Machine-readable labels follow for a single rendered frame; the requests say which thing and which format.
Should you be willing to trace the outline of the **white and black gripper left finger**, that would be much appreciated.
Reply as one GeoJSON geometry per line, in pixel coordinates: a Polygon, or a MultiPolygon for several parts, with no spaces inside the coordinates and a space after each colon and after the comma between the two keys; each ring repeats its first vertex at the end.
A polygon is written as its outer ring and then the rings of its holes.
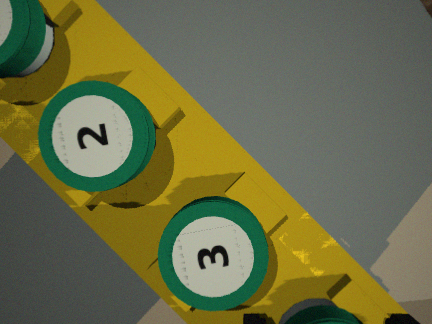
{"type": "Polygon", "coordinates": [[[260,318],[259,314],[243,314],[243,324],[267,324],[265,318],[260,318]]]}

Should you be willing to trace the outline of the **beige flat mat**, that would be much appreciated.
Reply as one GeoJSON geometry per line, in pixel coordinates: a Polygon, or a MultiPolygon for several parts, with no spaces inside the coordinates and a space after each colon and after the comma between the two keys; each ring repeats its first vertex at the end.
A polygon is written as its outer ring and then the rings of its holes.
{"type": "MultiPolygon", "coordinates": [[[[408,314],[432,324],[420,0],[95,0],[408,314]]],[[[0,324],[187,324],[0,137],[0,324]]]]}

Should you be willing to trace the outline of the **yellow tube rack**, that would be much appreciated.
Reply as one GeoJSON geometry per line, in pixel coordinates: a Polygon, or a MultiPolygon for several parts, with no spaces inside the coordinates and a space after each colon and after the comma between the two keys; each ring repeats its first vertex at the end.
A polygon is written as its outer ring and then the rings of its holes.
{"type": "Polygon", "coordinates": [[[408,314],[95,0],[38,0],[54,25],[48,61],[0,79],[0,137],[187,323],[279,324],[294,304],[326,298],[363,324],[408,314]],[[136,96],[156,128],[146,168],[117,188],[86,192],[47,168],[38,127],[49,101],[80,81],[136,96]],[[158,246],[171,218],[198,198],[246,206],[265,233],[269,262],[256,293],[225,311],[186,305],[168,289],[158,246]]]}

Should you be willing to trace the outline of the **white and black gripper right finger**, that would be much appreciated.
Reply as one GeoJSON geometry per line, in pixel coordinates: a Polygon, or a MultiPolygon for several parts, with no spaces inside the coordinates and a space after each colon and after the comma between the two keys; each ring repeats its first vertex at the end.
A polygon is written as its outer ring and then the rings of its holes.
{"type": "Polygon", "coordinates": [[[385,324],[420,324],[410,314],[391,314],[386,318],[385,324]]]}

